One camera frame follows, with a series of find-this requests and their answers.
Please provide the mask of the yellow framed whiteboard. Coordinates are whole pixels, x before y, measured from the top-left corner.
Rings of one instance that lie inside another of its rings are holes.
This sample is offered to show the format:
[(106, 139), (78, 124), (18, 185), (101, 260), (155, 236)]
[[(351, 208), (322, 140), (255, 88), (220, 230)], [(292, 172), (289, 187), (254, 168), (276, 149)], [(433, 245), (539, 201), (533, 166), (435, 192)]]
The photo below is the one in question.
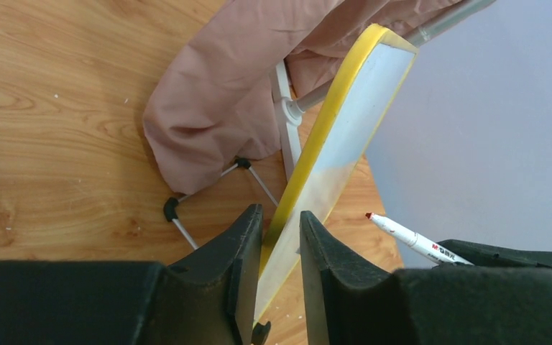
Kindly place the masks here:
[(288, 179), (262, 242), (254, 321), (259, 321), (296, 266), (300, 248), (300, 214), (311, 211), (325, 221), (354, 168), (408, 75), (417, 48), (378, 45), (351, 87), (351, 95), (330, 115), (326, 102)]

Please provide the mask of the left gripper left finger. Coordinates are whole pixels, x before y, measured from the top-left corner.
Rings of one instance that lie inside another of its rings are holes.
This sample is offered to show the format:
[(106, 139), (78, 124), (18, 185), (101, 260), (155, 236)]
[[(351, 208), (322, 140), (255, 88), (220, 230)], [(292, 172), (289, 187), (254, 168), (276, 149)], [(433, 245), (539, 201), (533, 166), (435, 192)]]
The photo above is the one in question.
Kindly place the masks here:
[(0, 261), (0, 344), (249, 344), (263, 208), (186, 257)]

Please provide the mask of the white red marker pen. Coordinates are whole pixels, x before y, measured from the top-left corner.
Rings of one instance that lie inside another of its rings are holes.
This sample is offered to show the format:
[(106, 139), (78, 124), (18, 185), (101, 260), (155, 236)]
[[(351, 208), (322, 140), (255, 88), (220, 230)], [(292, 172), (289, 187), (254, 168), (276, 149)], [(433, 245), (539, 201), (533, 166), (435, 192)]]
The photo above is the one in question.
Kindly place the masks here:
[(365, 213), (378, 229), (399, 240), (407, 247), (436, 264), (473, 265), (469, 260), (460, 257), (451, 250), (437, 244), (419, 233), (412, 231), (392, 219), (376, 213)]

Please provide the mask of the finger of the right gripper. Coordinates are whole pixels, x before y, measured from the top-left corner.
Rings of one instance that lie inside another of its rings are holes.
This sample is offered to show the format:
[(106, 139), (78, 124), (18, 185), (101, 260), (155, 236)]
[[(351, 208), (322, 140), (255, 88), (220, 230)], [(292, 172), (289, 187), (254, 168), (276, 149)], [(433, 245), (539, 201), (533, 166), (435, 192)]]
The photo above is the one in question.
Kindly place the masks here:
[(552, 269), (552, 252), (496, 247), (470, 241), (447, 239), (442, 247), (482, 267), (542, 267)]

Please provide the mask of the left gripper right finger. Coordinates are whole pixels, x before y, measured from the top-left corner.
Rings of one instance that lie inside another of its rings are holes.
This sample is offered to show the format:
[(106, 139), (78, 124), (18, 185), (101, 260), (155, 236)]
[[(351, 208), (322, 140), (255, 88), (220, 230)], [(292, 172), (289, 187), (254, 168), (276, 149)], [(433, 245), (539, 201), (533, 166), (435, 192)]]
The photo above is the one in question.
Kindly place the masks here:
[(552, 344), (552, 269), (387, 272), (300, 215), (310, 344)]

